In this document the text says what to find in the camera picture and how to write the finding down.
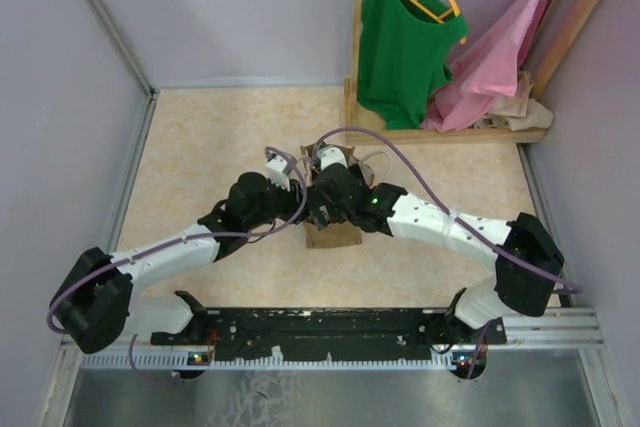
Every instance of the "wooden clothes rack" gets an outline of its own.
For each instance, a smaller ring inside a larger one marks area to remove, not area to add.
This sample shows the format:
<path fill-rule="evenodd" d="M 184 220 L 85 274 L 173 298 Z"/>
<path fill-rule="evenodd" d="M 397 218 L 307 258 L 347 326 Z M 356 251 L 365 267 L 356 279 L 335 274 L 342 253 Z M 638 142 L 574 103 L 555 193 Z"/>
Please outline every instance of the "wooden clothes rack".
<path fill-rule="evenodd" d="M 540 66 L 533 72 L 535 87 L 533 97 L 540 94 L 549 83 L 555 70 L 564 59 L 573 41 L 595 9 L 599 0 L 577 0 L 559 29 L 551 47 L 546 52 Z M 345 123 L 348 127 L 364 127 L 380 132 L 395 143 L 535 143 L 540 142 L 547 129 L 527 129 L 512 131 L 506 128 L 465 129 L 457 132 L 437 132 L 433 130 L 386 130 L 384 120 L 375 112 L 362 107 L 357 102 L 358 62 L 360 58 L 360 30 L 362 0 L 353 0 L 351 73 L 344 77 Z M 349 145 L 376 143 L 377 140 L 360 132 L 347 132 Z"/>

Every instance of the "metal edge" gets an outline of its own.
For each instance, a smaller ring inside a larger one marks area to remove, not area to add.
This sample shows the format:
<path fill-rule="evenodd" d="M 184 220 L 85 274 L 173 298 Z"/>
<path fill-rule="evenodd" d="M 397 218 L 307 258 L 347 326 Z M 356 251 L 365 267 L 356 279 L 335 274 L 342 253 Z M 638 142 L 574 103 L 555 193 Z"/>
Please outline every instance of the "metal edge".
<path fill-rule="evenodd" d="M 557 239 L 557 229 L 553 223 L 551 208 L 544 195 L 535 160 L 531 155 L 531 145 L 518 144 L 518 152 L 536 213 L 554 239 Z M 565 272 L 565 275 L 571 278 L 569 272 Z M 599 350 L 581 349 L 580 360 L 600 424 L 605 427 L 635 425 L 606 345 L 604 349 Z"/>
<path fill-rule="evenodd" d="M 76 377 L 83 362 L 84 355 L 78 349 L 58 352 L 45 403 L 35 425 L 40 427 L 63 425 Z"/>
<path fill-rule="evenodd" d="M 146 95 L 153 93 L 153 88 L 149 83 L 148 77 L 142 67 L 140 59 L 134 53 L 131 43 L 127 40 L 122 30 L 114 20 L 111 10 L 104 0 L 87 0 L 89 6 L 94 11 L 98 21 L 104 28 L 107 36 L 113 43 L 116 51 L 124 61 L 125 65 L 136 78 L 138 84 Z"/>
<path fill-rule="evenodd" d="M 135 131 L 135 143 L 127 162 L 128 167 L 122 186 L 118 190 L 119 194 L 116 200 L 114 213 L 111 217 L 111 225 L 103 243 L 107 252 L 114 251 L 118 245 L 118 239 L 120 238 L 122 226 L 124 225 L 124 218 L 127 213 L 127 208 L 129 207 L 131 192 L 133 191 L 138 168 L 140 167 L 140 161 L 142 160 L 144 146 L 147 141 L 147 136 L 149 135 L 151 121 L 153 120 L 153 114 L 155 113 L 156 105 L 158 103 L 158 97 L 159 94 L 157 93 L 154 93 L 149 97 L 144 115 L 141 117 L 140 124 Z"/>

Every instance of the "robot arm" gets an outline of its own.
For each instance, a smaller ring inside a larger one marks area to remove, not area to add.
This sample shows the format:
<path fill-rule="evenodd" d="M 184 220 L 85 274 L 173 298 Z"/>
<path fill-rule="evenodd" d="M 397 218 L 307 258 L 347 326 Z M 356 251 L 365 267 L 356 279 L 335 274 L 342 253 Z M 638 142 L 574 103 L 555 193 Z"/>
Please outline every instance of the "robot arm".
<path fill-rule="evenodd" d="M 138 298 L 136 294 L 178 273 L 227 257 L 255 235 L 249 234 L 254 229 L 295 217 L 305 198 L 296 223 L 310 220 L 322 229 L 349 221 L 365 232 L 443 246 L 495 271 L 495 278 L 456 294 L 444 318 L 429 326 L 446 334 L 443 338 L 468 339 L 470 332 L 512 311 L 529 316 L 544 313 L 554 282 L 499 257 L 455 222 L 456 216 L 465 220 L 490 242 L 557 275 L 562 256 L 538 219 L 527 214 L 520 214 L 515 222 L 463 213 L 447 215 L 402 187 L 387 183 L 369 187 L 352 160 L 332 146 L 321 149 L 312 185 L 305 191 L 289 178 L 291 160 L 272 156 L 267 163 L 268 178 L 255 172 L 242 174 L 227 199 L 181 233 L 111 255 L 98 248 L 88 250 L 54 296 L 50 315 L 89 354 L 120 335 L 163 332 L 188 338 L 189 329 L 199 328 L 194 322 L 203 310 L 188 293 L 163 298 Z M 96 277 L 85 282 L 90 276 Z"/>
<path fill-rule="evenodd" d="M 224 259 L 249 237 L 259 236 L 250 232 L 260 226 L 293 218 L 303 192 L 299 182 L 289 179 L 291 170 L 289 160 L 272 156 L 267 163 L 269 179 L 256 172 L 242 174 L 227 199 L 179 234 L 126 252 L 107 255 L 97 247 L 84 252 L 51 301 L 50 326 L 53 315 L 86 354 L 104 349 L 121 335 L 182 332 L 199 308 L 190 296 L 139 298 L 137 294 L 181 272 Z M 300 215 L 295 222 L 304 218 Z"/>
<path fill-rule="evenodd" d="M 337 212 L 336 218 L 330 219 L 333 221 L 344 220 L 342 213 L 346 213 L 346 220 L 366 232 L 440 245 L 495 272 L 494 278 L 481 281 L 455 296 L 445 319 L 447 325 L 440 326 L 439 330 L 464 332 L 468 330 L 465 327 L 477 330 L 513 311 L 532 317 L 544 314 L 555 283 L 498 256 L 456 222 L 456 218 L 462 219 L 490 243 L 557 276 L 564 258 L 536 217 L 521 213 L 515 221 L 505 221 L 459 212 L 447 215 L 440 207 L 403 187 L 381 183 L 373 189 L 368 188 L 359 168 L 347 167 L 335 148 L 322 149 L 318 155 L 321 170 L 314 179 L 316 191 L 310 196 L 309 209 L 319 227 L 323 219 L 318 222 L 321 216 L 314 211 Z"/>

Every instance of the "pink shirt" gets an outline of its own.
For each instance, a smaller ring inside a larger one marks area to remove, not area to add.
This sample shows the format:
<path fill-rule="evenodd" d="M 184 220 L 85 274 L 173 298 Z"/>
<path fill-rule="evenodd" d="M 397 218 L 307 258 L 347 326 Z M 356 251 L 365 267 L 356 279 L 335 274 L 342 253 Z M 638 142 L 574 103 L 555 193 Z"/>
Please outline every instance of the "pink shirt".
<path fill-rule="evenodd" d="M 515 95 L 518 66 L 531 45 L 545 1 L 516 0 L 453 62 L 454 80 L 436 92 L 422 128 L 440 132 L 466 129 L 488 112 L 498 96 Z"/>

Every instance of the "beige cloth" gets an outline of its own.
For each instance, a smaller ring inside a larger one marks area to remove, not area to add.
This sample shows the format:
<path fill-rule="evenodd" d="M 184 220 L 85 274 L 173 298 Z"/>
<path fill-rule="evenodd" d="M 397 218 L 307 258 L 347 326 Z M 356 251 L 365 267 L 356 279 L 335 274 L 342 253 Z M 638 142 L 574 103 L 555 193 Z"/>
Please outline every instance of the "beige cloth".
<path fill-rule="evenodd" d="M 507 127 L 511 130 L 530 128 L 548 129 L 553 122 L 553 112 L 544 107 L 529 94 L 533 88 L 531 74 L 518 75 L 518 87 L 513 97 L 502 95 L 496 99 L 487 115 L 474 124 L 476 129 Z"/>

